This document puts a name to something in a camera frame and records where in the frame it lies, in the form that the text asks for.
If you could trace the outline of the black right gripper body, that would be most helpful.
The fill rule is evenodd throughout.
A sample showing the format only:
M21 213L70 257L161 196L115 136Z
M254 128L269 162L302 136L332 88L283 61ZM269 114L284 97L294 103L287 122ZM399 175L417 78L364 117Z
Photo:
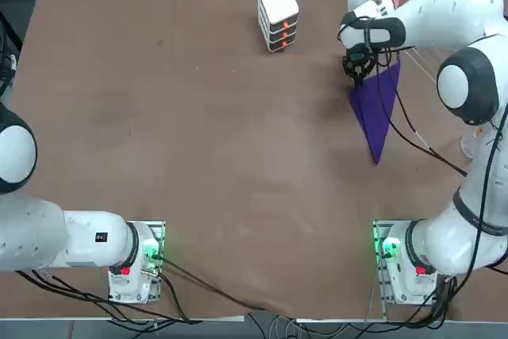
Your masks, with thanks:
M348 48L347 57L353 67L366 67L373 61L372 50L365 46Z

